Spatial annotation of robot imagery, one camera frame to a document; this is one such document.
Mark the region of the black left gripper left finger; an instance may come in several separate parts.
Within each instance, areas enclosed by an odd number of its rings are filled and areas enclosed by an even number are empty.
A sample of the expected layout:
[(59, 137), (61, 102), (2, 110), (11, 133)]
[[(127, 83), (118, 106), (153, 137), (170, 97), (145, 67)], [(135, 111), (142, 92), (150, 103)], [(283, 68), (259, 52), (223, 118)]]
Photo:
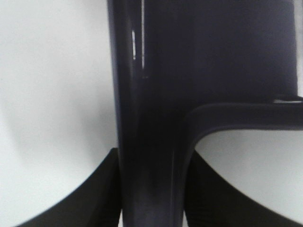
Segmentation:
[(121, 208), (118, 149), (70, 195), (21, 224), (23, 227), (116, 227)]

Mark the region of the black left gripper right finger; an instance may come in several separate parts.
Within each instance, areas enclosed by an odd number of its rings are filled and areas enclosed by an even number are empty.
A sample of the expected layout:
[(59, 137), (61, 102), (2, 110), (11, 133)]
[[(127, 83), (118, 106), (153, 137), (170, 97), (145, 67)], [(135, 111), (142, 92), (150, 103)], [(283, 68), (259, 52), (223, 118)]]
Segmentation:
[(299, 227), (231, 186), (194, 152), (188, 167), (185, 215), (190, 227)]

